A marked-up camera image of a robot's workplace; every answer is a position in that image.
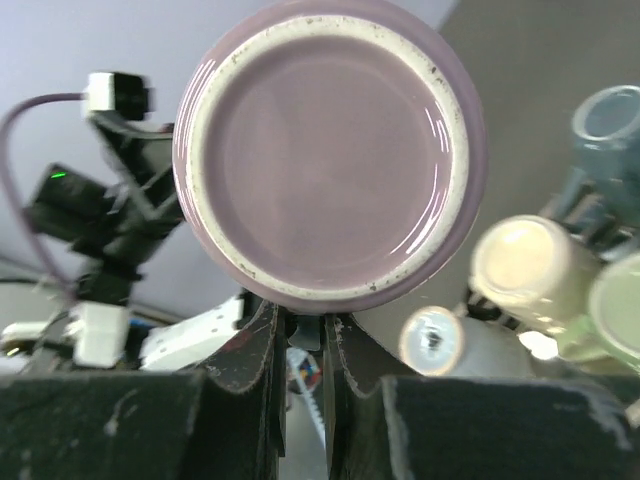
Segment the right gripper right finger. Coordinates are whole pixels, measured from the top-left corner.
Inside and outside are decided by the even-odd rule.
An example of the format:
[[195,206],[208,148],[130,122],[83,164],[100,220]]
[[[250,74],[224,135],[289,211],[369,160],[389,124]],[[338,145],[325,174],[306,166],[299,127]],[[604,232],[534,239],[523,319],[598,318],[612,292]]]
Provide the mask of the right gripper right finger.
[[571,380],[413,373],[349,315],[325,320],[333,479],[635,479],[639,433],[604,389]]

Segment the light blue white mug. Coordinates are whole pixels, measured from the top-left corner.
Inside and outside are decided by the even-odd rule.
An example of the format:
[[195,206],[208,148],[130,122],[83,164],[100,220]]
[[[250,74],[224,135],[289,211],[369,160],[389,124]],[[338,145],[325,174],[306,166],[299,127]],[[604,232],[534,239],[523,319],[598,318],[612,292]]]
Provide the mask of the light blue white mug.
[[400,359],[427,377],[531,378],[528,350],[510,330],[436,306],[404,324]]

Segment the green mug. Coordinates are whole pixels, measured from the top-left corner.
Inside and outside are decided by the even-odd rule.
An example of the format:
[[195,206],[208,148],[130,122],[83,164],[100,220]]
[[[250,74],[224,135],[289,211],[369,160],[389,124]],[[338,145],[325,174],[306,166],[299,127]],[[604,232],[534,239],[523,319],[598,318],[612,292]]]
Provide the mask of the green mug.
[[556,336],[573,363],[612,358],[639,370],[639,254],[607,265],[594,279],[586,311]]

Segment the purple mug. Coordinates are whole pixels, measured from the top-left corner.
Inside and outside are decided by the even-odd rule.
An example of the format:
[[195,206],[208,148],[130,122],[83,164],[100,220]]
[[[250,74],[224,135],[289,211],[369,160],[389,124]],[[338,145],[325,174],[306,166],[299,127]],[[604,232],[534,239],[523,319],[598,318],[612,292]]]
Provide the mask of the purple mug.
[[388,303],[479,209],[487,136],[444,39],[387,1],[285,1],[200,61],[173,133],[187,223],[239,284],[303,313]]

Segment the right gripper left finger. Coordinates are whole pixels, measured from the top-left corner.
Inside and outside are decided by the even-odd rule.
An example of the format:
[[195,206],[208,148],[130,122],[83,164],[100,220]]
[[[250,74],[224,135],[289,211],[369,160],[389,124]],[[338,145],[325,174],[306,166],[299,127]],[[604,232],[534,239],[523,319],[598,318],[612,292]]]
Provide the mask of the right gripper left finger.
[[263,303],[199,366],[1,381],[5,479],[274,479],[284,452],[284,320]]

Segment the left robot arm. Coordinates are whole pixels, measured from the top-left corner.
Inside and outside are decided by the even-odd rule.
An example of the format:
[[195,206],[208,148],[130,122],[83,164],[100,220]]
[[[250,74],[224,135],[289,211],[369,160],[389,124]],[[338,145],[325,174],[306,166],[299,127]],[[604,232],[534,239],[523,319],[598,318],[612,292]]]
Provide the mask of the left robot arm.
[[86,261],[66,306],[35,333],[3,340],[26,344],[29,373],[86,369],[177,371],[238,340],[254,298],[247,291],[194,317],[152,327],[130,316],[140,268],[182,223],[170,166],[172,125],[142,132],[94,127],[106,141],[122,184],[106,187],[52,164],[23,209],[38,235],[66,243]]

